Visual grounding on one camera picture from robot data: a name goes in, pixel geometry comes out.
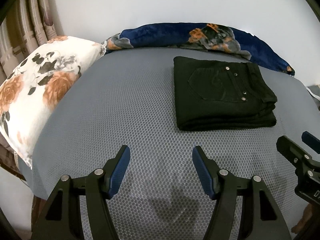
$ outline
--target orange rose print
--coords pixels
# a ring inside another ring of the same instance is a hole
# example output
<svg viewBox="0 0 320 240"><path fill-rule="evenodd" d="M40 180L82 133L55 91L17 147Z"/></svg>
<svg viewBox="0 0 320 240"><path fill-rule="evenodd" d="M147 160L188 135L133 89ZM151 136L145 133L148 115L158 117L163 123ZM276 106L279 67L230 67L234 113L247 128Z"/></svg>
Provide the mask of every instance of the orange rose print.
<svg viewBox="0 0 320 240"><path fill-rule="evenodd" d="M202 30L199 28L192 30L191 32L189 32L189 34L191 35L191 37L188 41L191 43L199 41L201 38L206 38Z"/></svg>
<svg viewBox="0 0 320 240"><path fill-rule="evenodd" d="M208 23L207 26L215 30L215 32L219 33L219 26L217 24Z"/></svg>
<svg viewBox="0 0 320 240"><path fill-rule="evenodd" d="M17 132L17 140L18 140L19 143L23 144L23 141L22 141L22 138L21 138L21 134L20 134L19 131Z"/></svg>
<svg viewBox="0 0 320 240"><path fill-rule="evenodd" d="M77 81L78 75L64 71L57 71L45 85L43 102L53 110L71 86Z"/></svg>
<svg viewBox="0 0 320 240"><path fill-rule="evenodd" d="M66 35L60 35L60 36L57 36L57 37L54 37L52 38L51 40L47 41L46 43L53 43L55 41L65 41L68 39L68 36Z"/></svg>
<svg viewBox="0 0 320 240"><path fill-rule="evenodd" d="M221 45L223 47L223 51L226 52L226 53L232 53L232 51L229 49L228 45L223 43Z"/></svg>
<svg viewBox="0 0 320 240"><path fill-rule="evenodd" d="M111 49L111 50L122 49L122 48L118 47L116 44L114 44L111 39L108 39L107 46L108 46L108 49Z"/></svg>
<svg viewBox="0 0 320 240"><path fill-rule="evenodd" d="M215 45L211 46L211 49L213 49L213 50L219 50L219 45L215 44Z"/></svg>
<svg viewBox="0 0 320 240"><path fill-rule="evenodd" d="M0 115L9 110L23 88L22 74L6 80L0 88Z"/></svg>
<svg viewBox="0 0 320 240"><path fill-rule="evenodd" d="M223 42L229 42L229 41L233 41L233 39L231 37L226 37Z"/></svg>

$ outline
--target navy blue blanket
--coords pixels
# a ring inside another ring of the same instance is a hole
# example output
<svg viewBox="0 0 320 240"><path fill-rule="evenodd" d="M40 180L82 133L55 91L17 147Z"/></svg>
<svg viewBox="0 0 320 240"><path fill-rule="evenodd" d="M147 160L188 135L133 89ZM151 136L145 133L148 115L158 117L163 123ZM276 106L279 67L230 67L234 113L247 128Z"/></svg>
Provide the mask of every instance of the navy blue blanket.
<svg viewBox="0 0 320 240"><path fill-rule="evenodd" d="M264 41L250 33L212 23L157 23L124 30L105 41L106 54L117 49L173 47L222 51L262 67L294 76L294 70Z"/></svg>

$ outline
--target white wall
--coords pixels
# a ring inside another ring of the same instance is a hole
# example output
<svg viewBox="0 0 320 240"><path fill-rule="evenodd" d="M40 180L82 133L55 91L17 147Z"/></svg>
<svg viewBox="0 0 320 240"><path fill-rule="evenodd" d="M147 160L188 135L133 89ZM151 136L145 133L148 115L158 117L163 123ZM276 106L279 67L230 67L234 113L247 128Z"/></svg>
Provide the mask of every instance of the white wall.
<svg viewBox="0 0 320 240"><path fill-rule="evenodd" d="M320 23L305 0L49 0L58 34L97 42L160 22L210 22L268 43L305 85L320 84Z"/></svg>
<svg viewBox="0 0 320 240"><path fill-rule="evenodd" d="M0 207L11 226L20 232L31 231L33 193L30 188L0 167L0 192Z"/></svg>

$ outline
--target jeans back pocket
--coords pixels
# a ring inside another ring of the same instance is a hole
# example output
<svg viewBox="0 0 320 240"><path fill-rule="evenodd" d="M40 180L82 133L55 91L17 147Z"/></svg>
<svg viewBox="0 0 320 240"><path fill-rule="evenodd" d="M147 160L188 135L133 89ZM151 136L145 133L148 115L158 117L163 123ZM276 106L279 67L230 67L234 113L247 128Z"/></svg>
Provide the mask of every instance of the jeans back pocket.
<svg viewBox="0 0 320 240"><path fill-rule="evenodd" d="M190 88L204 100L243 102L242 92L229 69L197 68L188 80Z"/></svg>

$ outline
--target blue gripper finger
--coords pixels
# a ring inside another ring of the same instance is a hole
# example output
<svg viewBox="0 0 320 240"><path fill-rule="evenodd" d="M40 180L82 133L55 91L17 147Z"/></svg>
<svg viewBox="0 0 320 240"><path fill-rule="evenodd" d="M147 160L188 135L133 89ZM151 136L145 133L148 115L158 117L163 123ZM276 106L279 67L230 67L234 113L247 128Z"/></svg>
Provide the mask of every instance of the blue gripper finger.
<svg viewBox="0 0 320 240"><path fill-rule="evenodd" d="M316 153L320 154L320 140L317 137L305 131L303 132L301 139L306 145L308 145Z"/></svg>
<svg viewBox="0 0 320 240"><path fill-rule="evenodd" d="M199 153L199 150L202 151L202 149L196 146L193 148L192 150L192 161L193 161L193 165L196 168L196 172L198 174L198 177L200 179L202 188L204 190L204 193L206 193L212 200L216 199L216 194L213 190L213 180L212 177L209 174L209 171L207 169L207 167L204 164L204 160L202 158L206 158L208 159L205 155L201 156Z"/></svg>
<svg viewBox="0 0 320 240"><path fill-rule="evenodd" d="M120 185L122 183L122 179L128 168L129 161L130 149L128 146L126 146L110 177L110 188L107 193L109 199L111 199L115 194L118 193Z"/></svg>

